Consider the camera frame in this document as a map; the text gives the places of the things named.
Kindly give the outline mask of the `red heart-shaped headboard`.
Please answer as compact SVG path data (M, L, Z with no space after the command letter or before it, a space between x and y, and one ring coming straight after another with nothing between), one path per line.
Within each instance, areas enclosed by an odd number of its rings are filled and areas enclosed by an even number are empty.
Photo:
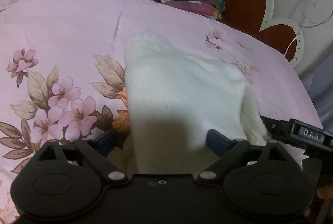
M217 21L248 34L279 51L296 67L304 56L301 27L288 18L274 18L274 0L224 0Z

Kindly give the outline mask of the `white knit garment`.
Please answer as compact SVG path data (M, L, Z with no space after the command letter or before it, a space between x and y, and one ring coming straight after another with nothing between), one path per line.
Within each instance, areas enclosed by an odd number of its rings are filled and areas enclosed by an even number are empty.
M264 145L262 116L304 120L310 112L293 68L266 47L230 38L217 51L137 34L114 37L110 49L124 56L130 134L109 160L127 173L199 173L216 160L208 130Z

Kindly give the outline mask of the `pink floral quilt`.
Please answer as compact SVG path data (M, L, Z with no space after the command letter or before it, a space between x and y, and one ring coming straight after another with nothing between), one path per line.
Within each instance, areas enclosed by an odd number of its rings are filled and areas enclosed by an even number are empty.
M217 51L235 38L289 63L228 25L148 0L1 0L1 223L18 219L11 184L46 142L69 145L115 130L122 148L130 134L125 61L110 44L137 34L203 41ZM310 112L300 121L321 127L303 89Z

